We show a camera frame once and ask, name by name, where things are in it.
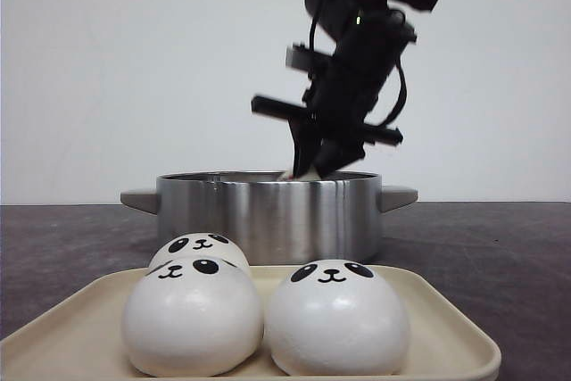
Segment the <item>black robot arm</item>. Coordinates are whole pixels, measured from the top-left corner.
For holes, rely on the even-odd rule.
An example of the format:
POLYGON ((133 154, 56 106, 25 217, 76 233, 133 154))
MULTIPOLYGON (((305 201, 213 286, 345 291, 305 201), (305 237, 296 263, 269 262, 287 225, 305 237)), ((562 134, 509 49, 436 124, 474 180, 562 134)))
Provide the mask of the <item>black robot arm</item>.
MULTIPOLYGON (((432 11, 438 0, 396 0, 419 11, 432 11)), ((407 100, 402 85, 396 103, 377 125, 366 123, 392 70, 401 70, 401 54, 416 42, 405 13, 389 0, 304 0, 313 28, 321 27, 334 41, 332 54, 307 45, 288 48, 287 66, 305 71, 310 86, 295 105, 256 95, 252 111, 287 120, 294 141, 294 162, 283 180, 311 180, 364 158, 363 146, 398 145, 399 129, 391 123, 407 100)))

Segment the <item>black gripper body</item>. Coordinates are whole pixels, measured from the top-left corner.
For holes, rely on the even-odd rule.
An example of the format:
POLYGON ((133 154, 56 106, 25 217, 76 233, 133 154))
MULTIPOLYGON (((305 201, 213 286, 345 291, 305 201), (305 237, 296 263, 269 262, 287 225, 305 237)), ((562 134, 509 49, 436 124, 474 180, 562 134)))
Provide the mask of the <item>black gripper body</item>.
POLYGON ((337 41, 331 63, 311 84, 303 106, 256 95, 252 111, 281 120, 313 120, 327 139, 355 139, 369 144, 398 145, 402 134, 389 128, 400 114, 407 88, 400 58, 417 40, 414 28, 400 10, 358 12, 337 41), (365 122, 392 70, 399 72, 401 89, 387 117, 376 125, 365 122))

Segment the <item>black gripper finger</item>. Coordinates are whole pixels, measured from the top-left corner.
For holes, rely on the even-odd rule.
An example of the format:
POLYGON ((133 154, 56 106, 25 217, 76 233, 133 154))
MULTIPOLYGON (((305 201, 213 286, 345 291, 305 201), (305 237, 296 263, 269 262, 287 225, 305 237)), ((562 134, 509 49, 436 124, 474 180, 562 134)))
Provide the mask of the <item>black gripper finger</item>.
POLYGON ((325 140, 314 159, 314 168, 319 175, 330 175, 365 157, 362 143, 342 145, 325 140))
POLYGON ((319 128, 313 120, 289 120, 294 141, 294 175, 299 176, 312 166, 322 144, 319 128))

